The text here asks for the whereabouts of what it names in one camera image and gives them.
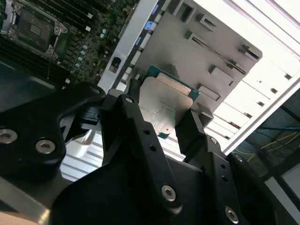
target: mounting hole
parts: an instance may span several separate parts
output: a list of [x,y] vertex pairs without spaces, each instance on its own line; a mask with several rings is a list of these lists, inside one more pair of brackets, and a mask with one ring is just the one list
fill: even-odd
[[0,143],[10,144],[17,140],[18,135],[11,129],[0,129]]
[[36,149],[39,153],[50,154],[55,150],[55,144],[50,140],[40,140],[36,143]]
[[153,146],[153,145],[150,145],[150,147],[149,147],[149,148],[150,148],[150,150],[151,150],[151,151],[156,151],[156,147],[155,147],[155,146]]
[[144,133],[146,134],[146,135],[150,135],[150,131],[149,130],[144,130]]
[[228,183],[228,179],[227,179],[225,176],[222,176],[222,179],[223,179],[226,183]]
[[239,223],[238,215],[229,206],[225,206],[225,214],[233,224]]
[[127,97],[125,100],[128,101],[128,102],[130,102],[130,103],[133,103],[133,100],[131,98],[129,98],[129,97]]

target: green circuit board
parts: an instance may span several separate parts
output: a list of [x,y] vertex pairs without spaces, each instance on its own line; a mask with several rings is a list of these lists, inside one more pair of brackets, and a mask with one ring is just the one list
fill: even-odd
[[[21,8],[22,11],[17,11],[17,21],[11,26],[15,29],[14,36],[2,35],[69,71],[68,78],[75,84],[83,81],[97,83],[100,80],[139,0],[74,0],[73,3],[70,0],[29,0],[26,1],[28,4],[24,4],[23,0],[15,2],[16,5],[13,4],[12,7],[16,9],[17,4],[20,4],[18,9]],[[7,0],[0,0],[0,27],[7,17],[6,4]],[[63,7],[71,5],[70,15],[59,12]],[[54,34],[55,19],[67,32]],[[55,43],[53,54],[48,54],[50,43],[53,46]]]

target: metal panel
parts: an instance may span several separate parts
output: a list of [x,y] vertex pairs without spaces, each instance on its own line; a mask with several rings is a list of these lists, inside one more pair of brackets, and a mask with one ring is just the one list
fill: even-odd
[[[182,161],[185,156],[180,153],[178,143],[172,138],[159,138],[159,142],[166,155]],[[60,167],[62,176],[70,181],[76,181],[101,167],[103,161],[103,143],[101,132],[97,132],[92,145],[81,158],[66,155]]]
[[[185,24],[180,21],[180,16],[177,16],[180,10],[176,16],[167,10],[138,59],[132,74],[138,69],[147,71],[151,64],[161,69],[164,69],[166,64],[176,65],[179,77],[184,83],[194,88],[201,84],[221,97],[218,101],[205,95],[203,97],[200,95],[198,98],[198,103],[214,111],[244,77],[242,73],[235,73],[227,67],[229,63],[227,60],[235,61],[248,73],[255,62],[239,52],[239,49],[242,45],[256,48],[193,1],[184,2],[196,8],[197,12],[189,23]],[[214,32],[196,21],[200,13],[214,19],[216,25]],[[203,39],[205,41],[203,46],[188,41],[187,31]],[[233,79],[231,86],[212,76],[209,73],[211,66],[216,66],[230,75]]]

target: ram slot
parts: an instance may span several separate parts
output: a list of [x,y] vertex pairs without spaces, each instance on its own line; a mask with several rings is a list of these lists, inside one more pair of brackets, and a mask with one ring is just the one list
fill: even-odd
[[94,0],[82,0],[86,5],[92,6],[96,10],[98,10],[100,13],[106,13],[107,10],[104,6],[100,5],[98,2]]
[[68,13],[74,15],[76,18],[80,19],[84,24],[87,24],[90,18],[87,17],[84,13],[80,12],[78,9],[74,8],[72,5],[66,3],[62,0],[51,0],[53,3],[58,4],[63,7]]
[[66,16],[63,12],[57,10],[56,8],[53,8],[52,6],[49,6],[47,4],[45,4],[44,2],[40,1],[40,0],[34,0],[33,1],[36,5],[42,7],[44,10],[50,12],[53,15],[56,15],[58,18],[60,18],[61,20],[66,21],[67,23],[73,25],[74,27],[76,27],[77,29],[84,31],[85,27],[82,23],[78,23],[77,21],[74,21],[72,18],[69,18],[68,16]]
[[84,16],[88,16],[88,14],[93,14],[92,12],[89,12],[85,7],[83,7],[78,2],[75,2],[74,0],[64,0],[67,4],[71,5],[76,11],[79,11]]
[[69,75],[67,70],[54,63],[51,62],[49,65],[48,59],[44,59],[3,37],[0,37],[0,58],[4,62],[20,67],[25,72],[44,80],[47,80],[49,71],[49,81],[55,84],[56,87],[64,85],[65,79]]

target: yellow cable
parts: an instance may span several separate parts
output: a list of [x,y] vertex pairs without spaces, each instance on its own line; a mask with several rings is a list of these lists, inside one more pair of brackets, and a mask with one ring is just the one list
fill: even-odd
[[295,135],[295,134],[297,134],[297,132],[292,133],[292,134],[290,134],[290,135],[287,135],[287,136],[285,136],[285,137],[282,137],[282,138],[280,138],[279,140],[276,140],[276,141],[274,141],[274,142],[272,142],[272,143],[266,144],[265,146],[262,146],[262,147],[260,148],[260,150],[262,150],[262,149],[264,149],[264,148],[266,148],[266,147],[268,147],[268,146],[270,146],[270,145],[272,145],[272,144],[274,144],[274,143],[278,143],[279,141],[281,141],[281,140],[283,140],[283,139],[286,139],[286,138],[288,138],[288,137],[290,137],[290,136],[293,136],[293,135]]

